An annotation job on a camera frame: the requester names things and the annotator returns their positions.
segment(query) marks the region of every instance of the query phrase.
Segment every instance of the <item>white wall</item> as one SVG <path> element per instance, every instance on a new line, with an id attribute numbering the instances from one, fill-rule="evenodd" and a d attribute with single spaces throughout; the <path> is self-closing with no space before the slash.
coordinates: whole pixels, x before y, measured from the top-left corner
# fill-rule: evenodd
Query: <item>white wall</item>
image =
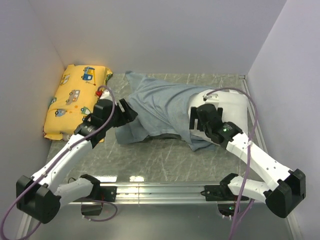
<path id="1" fill-rule="evenodd" d="M 45 163 L 50 142 L 42 133 L 50 97 L 63 73 L 62 62 L 27 0 L 0 4 L 0 218 L 14 201 L 16 181 Z M 14 209 L 8 237 L 22 214 Z"/>
<path id="2" fill-rule="evenodd" d="M 64 65 L 247 74 L 286 0 L 30 0 Z"/>
<path id="3" fill-rule="evenodd" d="M 306 174 L 296 208 L 305 240 L 319 239 L 320 1 L 289 0 L 248 74 L 267 148 Z"/>

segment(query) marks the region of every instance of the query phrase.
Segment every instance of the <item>yellow pillow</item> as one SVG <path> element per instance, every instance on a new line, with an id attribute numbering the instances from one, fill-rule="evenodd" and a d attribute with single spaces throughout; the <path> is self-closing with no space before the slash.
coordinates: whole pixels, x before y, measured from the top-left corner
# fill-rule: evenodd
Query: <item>yellow pillow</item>
<path id="1" fill-rule="evenodd" d="M 68 140 L 76 127 L 93 111 L 98 100 L 97 88 L 113 75 L 104 66 L 69 65 L 52 100 L 45 124 L 44 137 Z"/>

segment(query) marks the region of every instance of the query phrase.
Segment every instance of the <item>gray floor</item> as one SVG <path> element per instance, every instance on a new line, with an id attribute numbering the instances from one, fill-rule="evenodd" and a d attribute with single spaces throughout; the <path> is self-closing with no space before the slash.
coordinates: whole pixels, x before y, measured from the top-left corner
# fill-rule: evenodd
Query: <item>gray floor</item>
<path id="1" fill-rule="evenodd" d="M 150 77 L 165 79 L 169 82 L 218 87 L 237 87 L 242 89 L 238 75 L 214 74 L 149 74 Z M 108 82 L 116 99 L 126 98 L 130 86 L 124 74 L 115 74 Z M 52 142 L 48 160 L 65 145 L 65 142 Z M 69 172 L 65 182 L 82 174 L 90 174 L 101 181 L 129 182 L 195 182 L 220 181 L 229 173 L 243 175 L 246 165 L 237 157 L 220 147 L 215 151 L 198 150 L 192 152 L 189 146 L 177 139 L 152 139 L 130 145 L 119 145 L 115 131 L 107 132 L 104 143 L 99 143 L 94 150 Z M 250 172 L 250 178 L 260 178 Z"/>

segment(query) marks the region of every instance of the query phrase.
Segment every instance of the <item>purple cable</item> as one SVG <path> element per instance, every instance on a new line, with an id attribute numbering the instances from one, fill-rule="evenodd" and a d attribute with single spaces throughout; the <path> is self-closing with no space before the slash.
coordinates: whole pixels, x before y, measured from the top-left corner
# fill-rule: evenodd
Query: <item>purple cable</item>
<path id="1" fill-rule="evenodd" d="M 100 222 L 106 222 L 106 221 L 108 221 L 108 220 L 111 220 L 111 219 L 113 219 L 113 218 L 117 215 L 118 207 L 117 207 L 117 205 L 113 204 L 112 202 L 101 201 L 101 200 L 91 200 L 91 201 L 92 201 L 92 202 L 96 202 L 96 203 L 109 204 L 109 205 L 111 205 L 111 206 L 114 207 L 115 211 L 114 211 L 114 214 L 112 214 L 112 216 L 110 216 L 110 217 L 108 217 L 108 218 L 106 218 L 106 219 L 93 219 L 93 218 L 90 218 L 90 217 L 88 217 L 88 216 L 85 216 L 85 217 L 84 217 L 85 219 L 88 219 L 88 220 L 91 221 L 91 222 L 98 222 L 98 223 L 100 223 Z"/>
<path id="2" fill-rule="evenodd" d="M 10 207 L 8 208 L 8 210 L 5 212 L 4 214 L 4 217 L 1 221 L 1 225 L 0 225 L 0 236 L 3 240 L 10 240 L 9 238 L 7 238 L 5 236 L 5 232 L 4 232 L 4 228 L 5 228 L 5 222 L 6 222 L 6 219 L 9 215 L 9 213 L 11 212 L 11 210 L 15 207 L 15 205 L 23 198 L 24 195 L 26 195 L 27 192 L 30 191 L 30 189 L 32 189 L 36 184 L 38 184 L 42 179 L 44 179 L 44 177 L 47 175 L 48 172 L 50 172 L 54 167 L 55 165 L 57 165 L 57 163 L 66 155 L 67 152 L 69 152 L 72 148 L 74 148 L 76 145 L 78 145 L 79 143 L 83 142 L 84 140 L 87 140 L 89 138 L 91 138 L 92 136 L 96 135 L 97 133 L 99 133 L 110 121 L 111 121 L 111 118 L 112 116 L 114 115 L 114 112 L 115 112 L 115 109 L 116 109 L 116 101 L 115 101 L 115 97 L 112 93 L 112 91 L 110 90 L 109 87 L 107 87 L 106 85 L 102 85 L 100 87 L 98 87 L 98 91 L 101 89 L 101 88 L 105 88 L 109 91 L 110 95 L 111 95 L 111 98 L 112 98 L 112 110 L 111 110 L 111 114 L 109 116 L 109 118 L 105 121 L 105 123 L 99 127 L 97 130 L 95 130 L 94 132 L 90 133 L 89 135 L 85 136 L 84 138 L 76 141 L 75 143 L 73 143 L 69 149 L 66 149 L 64 150 L 57 158 L 56 160 L 47 168 L 47 170 L 45 172 L 43 172 L 43 174 L 37 179 L 35 180 L 29 187 L 27 187 L 17 198 L 16 200 L 10 205 Z M 32 234 L 35 233 L 35 231 L 39 228 L 41 222 L 39 222 L 36 227 L 31 231 L 29 232 L 26 236 L 22 237 L 22 238 L 19 238 L 17 240 L 26 240 L 28 239 Z"/>
<path id="3" fill-rule="evenodd" d="M 240 93 L 244 94 L 250 100 L 250 102 L 252 103 L 255 115 L 254 115 L 253 127 L 252 127 L 252 130 L 251 130 L 251 132 L 250 132 L 250 134 L 248 136 L 248 143 L 249 143 L 254 137 L 255 129 L 256 129 L 257 124 L 258 124 L 258 110 L 257 110 L 257 106 L 256 106 L 254 100 L 251 98 L 251 96 L 249 96 L 249 94 L 247 94 L 246 92 L 244 92 L 244 91 L 242 91 L 242 90 L 240 90 L 238 88 L 235 88 L 235 87 L 217 88 L 215 90 L 210 91 L 206 95 L 208 96 L 210 94 L 213 94 L 213 93 L 215 93 L 217 91 L 221 91 L 221 90 L 235 90 L 237 92 L 240 92 Z M 237 200 L 236 200 L 236 205 L 235 205 L 235 209 L 234 209 L 234 215 L 233 215 L 233 219 L 232 219 L 232 224 L 231 224 L 231 229 L 230 229 L 228 240 L 231 240 L 233 235 L 236 232 L 236 228 L 237 228 L 237 225 L 238 225 L 237 216 L 238 216 L 238 211 L 239 211 L 239 207 L 240 207 L 240 201 L 241 201 L 242 194 L 244 193 L 246 180 L 248 179 L 249 172 L 250 172 L 250 161 L 251 161 L 251 145 L 250 144 L 248 145 L 247 149 L 248 149 L 248 152 L 247 152 L 247 163 L 246 163 L 245 174 L 244 174 L 244 177 L 243 177 L 243 182 L 242 182 L 242 185 L 241 185 L 241 188 L 240 188 L 240 191 L 239 191 L 239 195 L 238 195 Z M 247 212 L 251 208 L 251 206 L 254 203 L 254 201 L 255 200 L 253 200 L 253 199 L 252 199 L 252 201 L 250 201 L 249 205 L 243 211 L 243 214 L 241 214 L 240 219 L 242 219 L 247 214 Z"/>

